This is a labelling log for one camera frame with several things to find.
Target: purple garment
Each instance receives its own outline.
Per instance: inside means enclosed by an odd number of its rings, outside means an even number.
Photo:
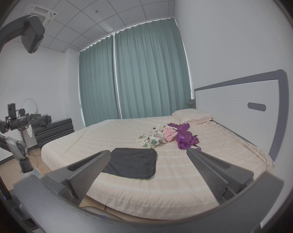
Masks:
[[[192,135],[192,133],[188,131],[188,129],[190,128],[190,125],[188,123],[180,125],[168,123],[168,126],[177,128],[178,135],[176,137],[176,141],[178,142],[179,149],[187,150],[196,143],[199,143],[197,135]]]

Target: white wall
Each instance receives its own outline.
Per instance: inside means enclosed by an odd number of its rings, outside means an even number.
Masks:
[[[283,69],[289,116],[275,175],[284,188],[264,223],[293,186],[293,29],[273,0],[175,0],[193,88]]]
[[[62,86],[66,115],[72,119],[75,131],[85,128],[78,78],[79,55],[74,49],[64,53]]]
[[[0,54],[0,119],[7,116],[7,104],[21,108],[27,98],[36,101],[39,113],[51,115],[56,121],[65,117],[61,77],[64,53],[39,48],[29,54],[22,43],[8,42]],[[22,140],[18,130],[7,134]],[[11,153],[0,148],[0,160]]]

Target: air conditioner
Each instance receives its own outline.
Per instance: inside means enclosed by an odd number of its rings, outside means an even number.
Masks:
[[[24,16],[38,16],[44,28],[47,29],[47,27],[50,25],[51,21],[56,17],[57,14],[58,12],[55,12],[49,8],[43,7],[38,4],[30,3],[25,9]]]

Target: curtain pleat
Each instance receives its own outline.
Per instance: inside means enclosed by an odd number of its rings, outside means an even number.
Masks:
[[[80,97],[85,125],[119,119],[113,73],[113,37],[80,52]]]
[[[187,107],[187,61],[174,19],[141,24],[115,34],[122,118],[160,117]]]

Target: headboard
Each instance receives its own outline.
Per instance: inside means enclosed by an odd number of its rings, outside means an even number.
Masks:
[[[289,107],[284,70],[260,73],[194,90],[196,109],[205,111],[275,161],[284,138]]]

